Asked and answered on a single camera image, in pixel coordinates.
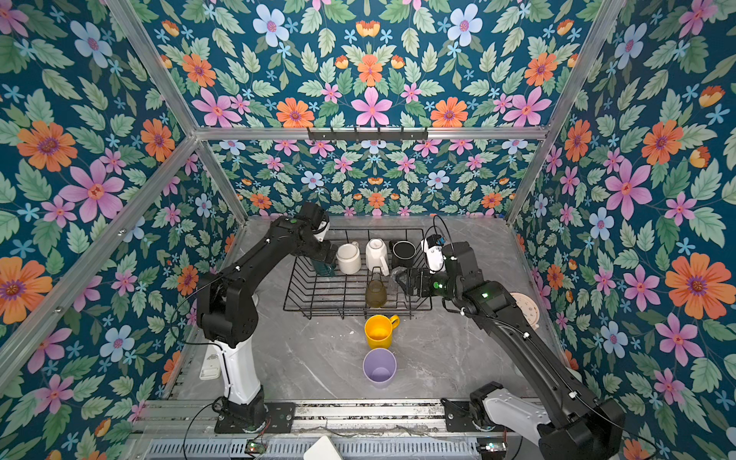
yellow mug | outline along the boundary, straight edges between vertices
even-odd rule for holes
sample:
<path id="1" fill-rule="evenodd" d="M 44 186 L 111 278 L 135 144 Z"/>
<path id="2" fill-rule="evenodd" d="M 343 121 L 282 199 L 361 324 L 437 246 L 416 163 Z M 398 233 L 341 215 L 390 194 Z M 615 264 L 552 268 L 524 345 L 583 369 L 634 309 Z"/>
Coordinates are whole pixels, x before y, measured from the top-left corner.
<path id="1" fill-rule="evenodd" d="M 399 325 L 400 319 L 397 315 L 388 318 L 384 315 L 371 316 L 366 321 L 365 333 L 368 345 L 372 349 L 391 347 L 394 329 Z"/>

metal beam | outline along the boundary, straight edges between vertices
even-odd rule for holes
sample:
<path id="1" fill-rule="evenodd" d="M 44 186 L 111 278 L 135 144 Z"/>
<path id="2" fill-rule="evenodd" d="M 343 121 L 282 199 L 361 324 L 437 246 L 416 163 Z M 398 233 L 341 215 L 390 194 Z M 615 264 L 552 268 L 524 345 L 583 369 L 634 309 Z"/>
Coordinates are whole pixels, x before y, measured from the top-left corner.
<path id="1" fill-rule="evenodd" d="M 202 160 L 202 164 L 205 165 L 205 169 L 210 174 L 212 182 L 219 189 L 222 199 L 225 200 L 227 206 L 230 208 L 230 212 L 235 216 L 235 220 L 239 225 L 245 225 L 248 216 L 238 199 L 238 195 L 235 193 L 233 183 L 225 175 L 225 171 L 220 163 L 218 163 L 210 144 L 200 141 L 197 147 L 197 153 L 199 154 L 199 159 Z"/>
<path id="2" fill-rule="evenodd" d="M 179 126 L 185 135 L 191 135 L 197 128 L 197 120 L 192 115 L 184 96 L 179 92 L 169 71 L 163 66 L 160 52 L 153 44 L 143 23 L 135 13 L 129 0 L 107 0 L 107 7 L 123 33 L 127 37 L 133 50 L 138 55 L 144 67 L 151 76 L 151 81 L 163 96 L 164 101 L 174 114 Z"/>
<path id="3" fill-rule="evenodd" d="M 335 133 L 345 136 L 355 133 L 353 128 L 338 128 L 333 130 Z M 381 128 L 381 132 L 394 134 L 401 131 L 401 128 Z M 331 130 L 313 130 L 315 132 L 332 133 Z M 358 128 L 359 133 L 376 133 L 376 128 Z M 430 139 L 529 139 L 541 141 L 545 139 L 548 133 L 547 127 L 493 127 L 493 128 L 428 128 L 428 138 Z M 296 128 L 249 128 L 249 127 L 232 127 L 232 128 L 199 128 L 197 130 L 198 141 L 249 141 L 255 139 L 260 141 L 263 139 L 296 139 L 298 141 L 307 141 L 309 132 L 307 130 Z"/>
<path id="4" fill-rule="evenodd" d="M 509 224 L 514 223 L 516 216 L 521 211 L 521 207 L 531 193 L 531 189 L 534 187 L 534 181 L 537 180 L 537 176 L 545 164 L 545 158 L 552 150 L 552 147 L 554 147 L 554 143 L 557 141 L 559 133 L 562 130 L 562 125 L 565 124 L 565 120 L 570 116 L 573 103 L 583 88 L 583 84 L 588 78 L 593 63 L 598 59 L 598 54 L 601 52 L 601 48 L 603 48 L 603 44 L 611 32 L 611 28 L 616 22 L 618 13 L 621 11 L 624 3 L 626 3 L 626 0 L 603 0 L 601 8 L 598 11 L 598 16 L 593 21 L 588 36 L 585 38 L 585 43 L 583 43 L 580 49 L 578 62 L 575 64 L 573 71 L 570 72 L 570 78 L 567 80 L 565 89 L 562 90 L 562 94 L 557 104 L 555 104 L 554 111 L 550 117 L 550 124 L 548 125 L 547 138 L 545 138 L 537 149 L 537 152 L 531 159 L 531 163 L 529 163 L 526 169 L 524 178 L 519 184 L 516 198 L 514 198 L 514 205 L 506 217 Z"/>
<path id="5" fill-rule="evenodd" d="M 117 249 L 125 233 L 135 227 L 138 219 L 161 194 L 163 187 L 184 167 L 196 145 L 193 136 L 179 143 L 171 156 L 141 186 L 100 237 L 77 259 L 40 305 L 3 344 L 0 348 L 0 392 L 28 362 L 38 345 L 53 332 L 64 313 L 86 289 L 90 279 Z"/>

wire basket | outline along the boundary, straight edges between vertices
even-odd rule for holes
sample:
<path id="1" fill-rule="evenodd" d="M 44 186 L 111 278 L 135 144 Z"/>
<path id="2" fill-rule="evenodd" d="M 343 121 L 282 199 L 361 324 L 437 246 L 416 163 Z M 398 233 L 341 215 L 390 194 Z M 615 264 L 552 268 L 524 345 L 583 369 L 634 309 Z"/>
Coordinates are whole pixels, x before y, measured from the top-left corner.
<path id="1" fill-rule="evenodd" d="M 368 318 L 374 314 L 387 316 L 399 315 L 411 318 L 418 311 L 432 309 L 432 299 L 405 295 L 398 286 L 388 289 L 388 300 L 381 308 L 370 308 L 366 305 L 366 286 L 371 279 L 380 279 L 389 286 L 389 276 L 383 276 L 380 269 L 368 271 L 365 264 L 365 247 L 368 241 L 380 238 L 386 244 L 391 240 L 407 240 L 419 248 L 424 239 L 421 228 L 383 227 L 370 228 L 331 228 L 325 239 L 333 245 L 340 246 L 352 241 L 358 242 L 361 251 L 361 269 L 353 275 L 346 275 L 336 266 L 332 277 L 319 276 L 307 257 L 297 257 L 291 270 L 289 287 L 283 303 L 285 311 L 299 311 L 307 318 L 313 316 L 363 316 Z M 424 252 L 414 255 L 413 266 L 426 266 Z M 392 254 L 389 251 L 388 264 L 391 265 Z"/>

table surface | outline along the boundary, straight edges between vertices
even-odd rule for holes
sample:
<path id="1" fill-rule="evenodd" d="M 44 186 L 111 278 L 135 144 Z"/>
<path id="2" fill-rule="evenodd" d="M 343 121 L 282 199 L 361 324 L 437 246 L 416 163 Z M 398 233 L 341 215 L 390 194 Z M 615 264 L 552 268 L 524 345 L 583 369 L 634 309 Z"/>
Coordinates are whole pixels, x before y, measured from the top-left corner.
<path id="1" fill-rule="evenodd" d="M 431 220 L 333 217 L 330 225 L 428 228 Z M 502 219 L 445 217 L 445 222 L 454 241 L 470 243 L 487 280 L 497 280 L 509 291 L 527 294 L 539 304 L 513 233 Z M 245 253 L 262 238 L 269 224 L 265 219 L 250 220 L 248 236 L 237 250 Z M 467 398 L 490 381 L 502 383 L 518 396 L 534 396 L 527 380 L 514 371 L 511 359 L 496 341 L 473 321 L 445 311 L 439 298 L 432 311 L 403 319 L 394 331 L 390 350 L 396 355 L 398 371 L 388 388 L 376 389 L 362 370 L 363 358 L 370 350 L 362 316 L 307 319 L 301 313 L 283 310 L 293 264 L 292 256 L 285 258 L 257 289 L 259 322 L 253 336 L 253 355 L 266 399 Z M 559 354 L 559 343 L 545 311 L 539 325 L 537 333 Z M 178 399 L 209 400 L 222 395 L 222 378 L 199 379 L 206 348 L 194 351 Z"/>

purple cup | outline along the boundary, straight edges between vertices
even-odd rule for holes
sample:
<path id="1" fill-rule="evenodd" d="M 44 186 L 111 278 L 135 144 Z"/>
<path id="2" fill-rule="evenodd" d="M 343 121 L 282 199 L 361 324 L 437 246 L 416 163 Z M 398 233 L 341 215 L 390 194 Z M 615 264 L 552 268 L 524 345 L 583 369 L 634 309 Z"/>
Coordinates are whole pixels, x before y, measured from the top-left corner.
<path id="1" fill-rule="evenodd" d="M 363 373 L 376 388 L 386 388 L 396 375 L 396 357 L 386 348 L 370 350 L 363 360 Z"/>

